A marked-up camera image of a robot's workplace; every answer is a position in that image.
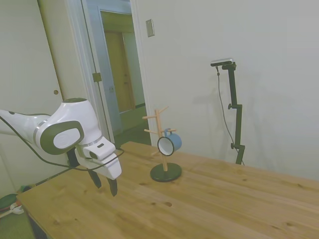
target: mug stand base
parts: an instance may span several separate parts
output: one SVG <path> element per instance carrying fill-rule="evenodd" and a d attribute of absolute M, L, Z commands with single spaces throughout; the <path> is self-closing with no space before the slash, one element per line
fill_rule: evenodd
<path fill-rule="evenodd" d="M 159 164 L 151 169 L 151 178 L 157 182 L 170 182 L 181 175 L 181 167 L 176 163 L 167 163 L 167 171 Z"/>

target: black cable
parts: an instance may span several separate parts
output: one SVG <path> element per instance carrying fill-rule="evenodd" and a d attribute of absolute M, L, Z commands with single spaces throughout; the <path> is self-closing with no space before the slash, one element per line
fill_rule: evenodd
<path fill-rule="evenodd" d="M 222 101 L 221 95 L 220 95 L 220 80 L 219 80 L 220 73 L 219 73 L 219 70 L 218 70 L 218 66 L 216 66 L 216 70 L 217 70 L 217 76 L 218 76 L 218 94 L 219 94 L 221 109 L 222 109 L 222 111 L 223 111 L 224 122 L 225 122 L 225 125 L 226 125 L 226 129 L 227 129 L 227 131 L 228 131 L 228 134 L 229 134 L 229 136 L 230 136 L 230 138 L 231 138 L 231 141 L 233 142 L 233 145 L 235 145 L 233 136 L 231 136 L 231 133 L 230 133 L 230 131 L 229 131 L 229 129 L 228 129 L 228 125 L 227 125 L 226 118 L 225 118 L 224 105 L 223 105 L 223 101 Z"/>
<path fill-rule="evenodd" d="M 41 161 L 45 162 L 45 163 L 48 163 L 48 164 L 51 164 L 51 165 L 55 165 L 55 166 L 60 166 L 60 167 L 65 167 L 65 168 L 69 168 L 69 169 L 75 169 L 75 170 L 79 170 L 79 171 L 93 171 L 93 170 L 96 170 L 98 168 L 101 168 L 105 165 L 107 165 L 108 163 L 114 161 L 115 159 L 117 159 L 118 157 L 120 157 L 123 153 L 124 153 L 124 150 L 122 150 L 121 148 L 117 148 L 117 150 L 120 150 L 122 151 L 122 153 L 120 153 L 119 155 L 117 155 L 115 158 L 113 158 L 111 161 L 108 161 L 107 163 L 104 163 L 104 164 L 101 164 L 100 166 L 98 167 L 95 167 L 95 168 L 90 168 L 90 169 L 82 169 L 82 168 L 76 168 L 76 167 L 71 167 L 69 165 L 63 165 L 63 164 L 59 164 L 59 163 L 52 163 L 52 162 L 49 162 L 47 160 L 45 160 L 44 158 L 42 158 L 36 151 L 35 149 L 11 126 L 11 124 L 9 124 L 4 118 L 2 118 L 0 116 L 0 120 L 2 120 L 9 128 L 12 129 L 12 131 L 32 150 L 32 152 L 38 156 L 39 159 L 41 159 Z"/>

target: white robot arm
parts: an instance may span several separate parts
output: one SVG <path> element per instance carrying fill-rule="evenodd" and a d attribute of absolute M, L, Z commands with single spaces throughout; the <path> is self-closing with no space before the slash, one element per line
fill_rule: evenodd
<path fill-rule="evenodd" d="M 112 194 L 116 194 L 116 178 L 122 173 L 120 162 L 114 153 L 115 146 L 102 136 L 98 121 L 90 102 L 73 98 L 61 103 L 52 115 L 23 115 L 0 110 L 0 119 L 9 123 L 26 141 L 43 151 L 58 155 L 76 147 L 75 153 L 80 165 L 93 169 L 89 171 L 97 187 L 101 182 L 95 172 L 106 176 Z M 0 133 L 16 135 L 0 121 Z"/>

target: wooden door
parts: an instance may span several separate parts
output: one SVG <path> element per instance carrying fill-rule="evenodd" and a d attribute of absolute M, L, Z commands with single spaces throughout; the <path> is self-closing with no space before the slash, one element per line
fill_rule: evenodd
<path fill-rule="evenodd" d="M 0 2 L 0 109 L 51 115 L 62 97 L 37 0 Z M 66 154 L 36 150 L 48 161 L 67 162 Z M 17 136 L 0 134 L 0 197 L 64 169 L 40 161 Z"/>
<path fill-rule="evenodd" d="M 132 110 L 135 108 L 135 101 L 122 33 L 106 32 L 105 39 L 108 47 L 119 111 L 125 112 Z"/>

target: blue mug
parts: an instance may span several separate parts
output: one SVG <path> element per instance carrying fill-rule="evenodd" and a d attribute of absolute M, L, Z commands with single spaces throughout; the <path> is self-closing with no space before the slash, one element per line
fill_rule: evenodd
<path fill-rule="evenodd" d="M 167 128 L 164 130 L 164 137 L 158 140 L 158 149 L 164 156 L 171 156 L 175 151 L 179 150 L 181 147 L 181 138 L 176 133 L 170 132 L 168 135 Z"/>

